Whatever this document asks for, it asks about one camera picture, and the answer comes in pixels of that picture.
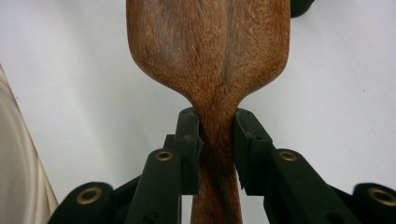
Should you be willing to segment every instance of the white background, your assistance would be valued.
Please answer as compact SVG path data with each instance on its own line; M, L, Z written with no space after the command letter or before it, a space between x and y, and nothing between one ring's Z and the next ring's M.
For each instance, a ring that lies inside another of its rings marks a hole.
M283 74L240 107L327 183L396 189L395 40L394 0L317 0L291 22ZM0 0L0 63L60 202L140 175L190 106L134 64L121 0ZM241 198L245 223L263 223L262 197Z

